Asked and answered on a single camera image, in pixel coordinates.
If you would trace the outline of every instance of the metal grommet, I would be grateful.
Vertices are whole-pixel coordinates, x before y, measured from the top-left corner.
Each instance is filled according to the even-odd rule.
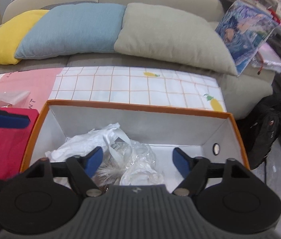
[[[102,195],[102,192],[98,189],[90,189],[86,191],[86,195],[91,198],[95,198]]]
[[[220,153],[220,145],[217,143],[213,144],[213,154],[217,156],[219,155],[219,153]]]
[[[189,190],[187,190],[185,188],[177,188],[174,190],[174,194],[176,196],[186,197],[189,195]]]

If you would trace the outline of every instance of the cardboard box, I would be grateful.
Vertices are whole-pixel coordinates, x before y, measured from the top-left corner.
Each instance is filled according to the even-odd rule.
[[[183,180],[173,165],[172,151],[180,147],[191,157],[224,163],[235,158],[249,168],[233,115],[196,109],[87,101],[47,101],[31,134],[21,171],[59,148],[67,138],[118,122],[130,139],[151,146],[169,191]],[[213,145],[220,153],[213,154]]]

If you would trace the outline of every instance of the poster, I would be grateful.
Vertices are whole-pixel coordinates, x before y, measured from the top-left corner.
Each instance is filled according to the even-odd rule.
[[[238,75],[277,26],[270,15],[242,1],[229,8],[216,32],[231,53]]]

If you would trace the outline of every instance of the gray gripper base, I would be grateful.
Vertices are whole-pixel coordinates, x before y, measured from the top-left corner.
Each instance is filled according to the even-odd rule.
[[[253,235],[225,232],[209,224],[188,197],[169,194],[165,185],[111,186],[86,198],[76,216],[41,235],[0,232],[0,239],[281,239],[273,229]]]

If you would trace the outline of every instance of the yellow fruit print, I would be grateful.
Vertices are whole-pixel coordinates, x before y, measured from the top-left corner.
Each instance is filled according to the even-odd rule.
[[[159,74],[155,74],[155,73],[152,73],[152,72],[144,72],[144,75],[150,76],[150,77],[159,77],[160,76]]]
[[[208,93],[206,93],[204,96],[206,96],[207,101],[210,101],[211,107],[215,112],[223,112],[223,108],[221,104],[212,96],[210,96]]]

